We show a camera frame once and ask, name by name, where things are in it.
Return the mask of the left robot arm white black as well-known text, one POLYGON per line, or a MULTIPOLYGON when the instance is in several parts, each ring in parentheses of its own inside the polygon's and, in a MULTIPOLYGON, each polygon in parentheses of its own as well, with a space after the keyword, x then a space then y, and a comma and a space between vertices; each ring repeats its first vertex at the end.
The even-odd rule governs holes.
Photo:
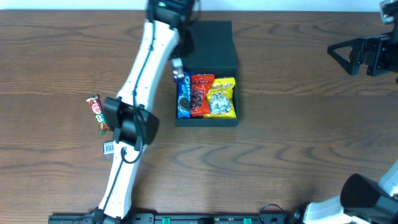
POLYGON ((194 1, 148 1, 139 51, 130 74, 115 98, 104 101, 113 132, 113 164, 105 195, 91 223, 122 223, 132 205, 132 188, 141 157, 159 128, 152 114, 155 92, 167 61, 181 44, 194 1))

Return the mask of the KitKat bar red green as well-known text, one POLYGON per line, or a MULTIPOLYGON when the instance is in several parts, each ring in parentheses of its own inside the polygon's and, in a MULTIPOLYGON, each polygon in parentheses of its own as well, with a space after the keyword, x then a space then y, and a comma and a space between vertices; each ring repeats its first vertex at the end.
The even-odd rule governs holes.
POLYGON ((86 102, 90 105, 92 112, 95 114, 96 122, 100 128, 100 135, 105 134, 107 131, 110 130, 108 126, 108 122, 106 120, 103 107, 100 101, 100 96, 95 94, 89 97, 86 102))

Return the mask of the dark green box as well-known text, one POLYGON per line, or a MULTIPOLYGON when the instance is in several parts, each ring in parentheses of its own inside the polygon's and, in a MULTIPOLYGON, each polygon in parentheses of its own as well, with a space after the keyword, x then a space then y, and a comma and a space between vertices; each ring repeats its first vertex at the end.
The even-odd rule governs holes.
POLYGON ((182 58, 183 67, 195 74, 214 74, 216 78, 233 77, 233 105, 236 119, 176 119, 176 127, 236 127, 239 124, 239 68, 233 42, 231 21, 198 21, 188 31, 192 44, 182 58))

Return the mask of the small blue barcode packet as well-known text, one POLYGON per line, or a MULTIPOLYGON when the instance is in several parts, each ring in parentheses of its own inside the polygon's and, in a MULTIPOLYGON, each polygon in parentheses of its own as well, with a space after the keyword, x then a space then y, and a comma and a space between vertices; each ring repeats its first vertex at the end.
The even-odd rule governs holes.
POLYGON ((112 156, 114 154, 114 142, 108 141, 103 143, 103 155, 112 156))

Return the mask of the blue Oreo pack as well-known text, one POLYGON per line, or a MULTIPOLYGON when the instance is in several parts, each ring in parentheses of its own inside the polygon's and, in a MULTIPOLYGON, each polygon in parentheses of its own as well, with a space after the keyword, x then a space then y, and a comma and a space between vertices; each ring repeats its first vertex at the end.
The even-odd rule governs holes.
POLYGON ((192 72, 185 72, 177 83, 177 119, 189 119, 191 112, 191 77, 192 72))

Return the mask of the red Hacks candy bag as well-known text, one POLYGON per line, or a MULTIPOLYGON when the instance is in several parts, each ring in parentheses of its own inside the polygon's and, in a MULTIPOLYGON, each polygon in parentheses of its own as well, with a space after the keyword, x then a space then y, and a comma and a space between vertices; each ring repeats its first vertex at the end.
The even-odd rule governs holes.
POLYGON ((191 77, 191 117, 210 114, 206 94, 215 80, 214 74, 197 74, 191 77))

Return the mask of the yellow candy bag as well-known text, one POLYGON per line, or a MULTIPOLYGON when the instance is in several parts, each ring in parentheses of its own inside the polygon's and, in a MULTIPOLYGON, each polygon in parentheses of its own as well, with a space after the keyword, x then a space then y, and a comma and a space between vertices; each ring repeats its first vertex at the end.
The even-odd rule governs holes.
POLYGON ((233 105, 234 77, 216 78, 206 94, 210 113, 205 114, 205 119, 236 119, 233 105))

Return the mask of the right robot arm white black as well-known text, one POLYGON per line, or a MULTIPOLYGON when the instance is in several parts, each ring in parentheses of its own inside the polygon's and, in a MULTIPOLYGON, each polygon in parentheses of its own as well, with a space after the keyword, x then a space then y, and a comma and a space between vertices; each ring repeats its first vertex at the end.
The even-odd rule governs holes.
MULTIPOLYGON (((357 38, 328 46, 327 53, 350 75, 362 64, 377 76, 397 71, 397 34, 357 38)), ((288 223, 397 223, 397 163, 373 181, 351 175, 339 196, 305 203, 291 214, 288 223)))

